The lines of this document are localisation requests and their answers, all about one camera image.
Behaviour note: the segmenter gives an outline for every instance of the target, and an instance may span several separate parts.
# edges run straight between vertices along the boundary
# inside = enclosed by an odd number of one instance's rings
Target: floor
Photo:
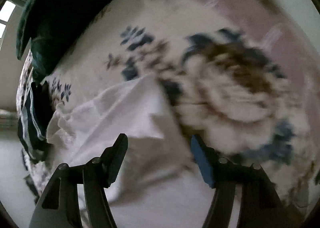
[[[28,173],[15,131],[0,130],[0,172],[0,200],[17,226],[27,228],[35,209],[34,196],[23,179]]]

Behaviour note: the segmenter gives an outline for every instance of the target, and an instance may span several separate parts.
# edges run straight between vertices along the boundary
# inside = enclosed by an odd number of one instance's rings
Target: blue leaf print
[[[263,54],[263,52],[259,49],[255,48],[246,48],[244,51],[244,55],[249,58],[253,63],[257,66],[264,67],[270,60]]]
[[[126,44],[129,40],[130,40],[130,38],[124,39],[124,40],[120,43],[120,45]]]
[[[257,150],[247,150],[243,155],[244,157],[254,159],[258,163],[273,160],[289,165],[293,147],[292,145],[287,144],[287,142],[290,142],[291,138],[294,136],[292,126],[287,119],[283,119],[275,126],[271,144],[263,145]]]
[[[276,124],[273,134],[273,143],[290,142],[295,134],[292,131],[292,126],[287,119],[283,119]]]
[[[214,43],[214,40],[205,33],[197,33],[195,35],[188,36],[187,40],[198,49],[204,49],[207,45]]]
[[[127,28],[125,29],[125,31],[123,33],[120,34],[120,36],[122,38],[127,37],[127,35],[129,34],[129,32],[131,31],[131,26],[127,26]]]
[[[181,60],[182,66],[192,55],[199,53],[199,51],[207,47],[207,45],[214,44],[214,40],[205,33],[197,33],[186,37],[186,39],[192,43],[192,46],[188,47],[184,52]]]
[[[132,43],[127,50],[134,51],[136,48],[145,45],[146,43],[151,43],[154,41],[154,37],[150,34],[145,34],[139,42]]]
[[[60,84],[60,80],[58,80],[58,83],[57,83],[57,90],[60,92],[61,91],[61,84]]]
[[[134,66],[134,58],[133,57],[130,57],[127,59],[127,61],[125,62],[125,64],[128,66],[128,67],[131,67],[131,66]]]
[[[185,62],[194,54],[197,54],[199,52],[199,49],[197,46],[191,46],[184,52],[181,60],[182,66],[185,64]]]
[[[110,69],[111,63],[113,62],[113,55],[112,55],[112,53],[109,53],[108,57],[109,57],[109,61],[108,61],[108,63],[107,63],[107,69]]]
[[[57,78],[56,78],[56,77],[54,77],[54,78],[53,78],[53,80],[52,80],[52,86],[55,86],[55,84],[56,84],[56,80],[57,80]]]
[[[134,38],[137,37],[137,36],[140,36],[141,34],[143,34],[144,31],[145,31],[145,29],[146,29],[145,27],[142,28],[142,29],[140,29],[140,30],[137,32],[137,34],[134,36]]]
[[[138,30],[138,27],[135,27],[134,29],[132,29],[132,31],[130,32],[130,35],[132,36],[133,34],[135,34],[137,30]]]
[[[70,89],[71,89],[71,84],[65,83],[65,85],[64,85],[64,91],[62,91],[61,94],[60,94],[60,101],[61,101],[63,104],[65,104],[64,101],[63,101],[64,98],[66,98],[67,102],[69,102],[69,96],[71,95]]]
[[[218,30],[218,33],[221,33],[223,36],[227,37],[231,42],[242,44],[240,32],[233,33],[230,29],[223,28]]]
[[[139,76],[138,69],[135,66],[128,66],[121,73],[126,81],[133,80]]]
[[[52,89],[51,89],[51,95],[53,95],[53,93],[55,92],[56,88],[57,88],[57,87],[55,87],[55,86],[52,87]]]
[[[174,106],[177,102],[177,99],[182,94],[179,83],[169,81],[169,80],[160,80],[160,83],[164,87],[164,90],[168,96],[170,104]]]
[[[268,72],[271,72],[276,78],[286,78],[286,76],[281,72],[280,66],[276,64],[271,65]]]

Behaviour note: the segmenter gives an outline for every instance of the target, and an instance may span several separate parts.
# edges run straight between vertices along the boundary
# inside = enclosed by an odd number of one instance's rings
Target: bed
[[[313,55],[290,21],[257,0],[113,0],[44,81],[52,108],[70,111],[152,72],[186,143],[199,133],[234,163],[260,163],[290,204],[319,168]],[[29,52],[18,113],[33,81],[31,60]],[[24,157],[41,194],[50,166]]]

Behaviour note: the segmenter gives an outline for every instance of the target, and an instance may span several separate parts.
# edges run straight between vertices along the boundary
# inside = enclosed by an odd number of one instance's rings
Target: blue floral pattern
[[[60,80],[57,81],[57,78],[54,77],[51,83],[51,99],[53,106],[56,106],[58,103],[65,104],[65,100],[69,102],[69,97],[71,95],[71,84],[65,83],[63,90],[61,87],[62,84],[60,83]]]
[[[257,163],[273,160],[289,165],[293,151],[290,141],[294,136],[295,134],[288,120],[280,120],[275,126],[271,144],[263,145],[258,150],[247,150],[243,153],[243,156],[251,158]]]
[[[229,41],[228,44],[232,44],[235,47],[240,48],[243,51],[244,56],[254,62],[257,66],[264,67],[267,72],[273,73],[277,78],[286,78],[281,72],[280,66],[274,64],[269,58],[267,58],[263,54],[262,50],[246,47],[244,41],[241,39],[242,34],[240,32],[232,32],[230,29],[223,28],[218,30],[217,33],[227,38]],[[199,53],[208,45],[216,44],[215,40],[205,33],[198,33],[188,36],[186,39],[191,43],[191,46],[184,52],[182,56],[182,66],[192,55]]]
[[[139,77],[138,69],[135,66],[133,57],[128,58],[125,64],[127,67],[121,73],[126,81]]]
[[[180,83],[170,80],[160,80],[160,84],[164,88],[170,104],[172,106],[176,105],[177,99],[182,94]]]
[[[151,34],[144,33],[145,29],[145,27],[139,29],[138,26],[134,28],[132,28],[131,25],[127,26],[125,31],[120,34],[120,37],[123,38],[120,45],[125,45],[131,41],[132,43],[127,47],[127,50],[134,51],[136,48],[143,46],[146,43],[153,42],[155,38]]]

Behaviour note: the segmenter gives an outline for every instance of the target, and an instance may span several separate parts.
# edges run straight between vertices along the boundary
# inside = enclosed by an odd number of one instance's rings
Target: pink fabric
[[[205,4],[208,0],[198,0]],[[258,0],[219,0],[214,9],[231,20],[250,39],[261,42],[270,29],[284,23],[281,15],[274,15],[263,7]],[[270,51],[264,51],[275,63],[281,66],[282,71],[291,82],[292,90],[299,98],[306,101],[305,110],[311,128],[311,135],[316,144],[320,144],[320,105],[319,100],[311,90],[306,90],[303,72],[303,58],[309,54],[302,43],[283,24],[281,37],[273,43]]]

